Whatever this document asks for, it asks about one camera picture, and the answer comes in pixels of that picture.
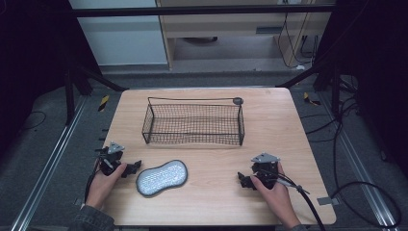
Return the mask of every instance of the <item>white wall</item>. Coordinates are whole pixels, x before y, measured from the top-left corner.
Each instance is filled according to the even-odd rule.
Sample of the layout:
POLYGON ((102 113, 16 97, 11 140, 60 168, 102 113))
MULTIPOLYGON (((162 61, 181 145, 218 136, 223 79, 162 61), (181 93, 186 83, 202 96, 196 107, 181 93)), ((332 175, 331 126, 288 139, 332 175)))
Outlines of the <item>white wall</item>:
MULTIPOLYGON (((156 7, 154 0, 70 0, 73 9, 156 7)), ((78 18, 99 65, 167 64, 158 16, 78 18)))

